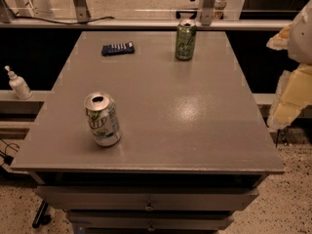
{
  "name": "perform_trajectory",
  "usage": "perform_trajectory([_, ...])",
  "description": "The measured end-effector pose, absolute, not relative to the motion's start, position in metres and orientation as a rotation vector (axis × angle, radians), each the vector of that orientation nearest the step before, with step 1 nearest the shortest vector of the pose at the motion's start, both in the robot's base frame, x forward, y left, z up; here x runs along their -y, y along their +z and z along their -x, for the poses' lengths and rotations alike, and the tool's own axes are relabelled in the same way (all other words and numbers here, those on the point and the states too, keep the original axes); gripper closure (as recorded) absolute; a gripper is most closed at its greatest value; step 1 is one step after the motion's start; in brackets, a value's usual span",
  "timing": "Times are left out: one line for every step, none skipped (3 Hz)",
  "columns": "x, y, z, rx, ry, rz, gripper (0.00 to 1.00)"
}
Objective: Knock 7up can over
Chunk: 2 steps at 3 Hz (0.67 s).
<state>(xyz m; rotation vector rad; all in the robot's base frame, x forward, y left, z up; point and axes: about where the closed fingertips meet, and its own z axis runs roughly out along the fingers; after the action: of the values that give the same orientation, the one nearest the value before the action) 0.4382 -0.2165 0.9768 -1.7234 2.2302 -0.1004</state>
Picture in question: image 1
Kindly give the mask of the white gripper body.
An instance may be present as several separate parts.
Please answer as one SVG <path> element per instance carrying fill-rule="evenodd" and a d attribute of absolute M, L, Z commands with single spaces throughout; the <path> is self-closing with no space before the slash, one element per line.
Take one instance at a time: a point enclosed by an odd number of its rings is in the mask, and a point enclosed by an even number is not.
<path fill-rule="evenodd" d="M 288 54 L 299 63 L 312 64 L 312 0 L 292 21 Z"/>

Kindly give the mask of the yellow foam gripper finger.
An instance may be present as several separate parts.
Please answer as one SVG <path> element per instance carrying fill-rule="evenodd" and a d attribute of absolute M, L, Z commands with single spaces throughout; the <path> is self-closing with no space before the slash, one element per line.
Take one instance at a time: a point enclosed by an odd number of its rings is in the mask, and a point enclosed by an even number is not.
<path fill-rule="evenodd" d="M 271 131 L 288 127 L 312 103 L 312 66 L 300 64 L 295 71 L 284 70 L 279 78 L 267 126 Z"/>
<path fill-rule="evenodd" d="M 289 46 L 290 30 L 290 25 L 281 29 L 277 34 L 268 40 L 266 47 L 276 51 L 286 50 Z"/>

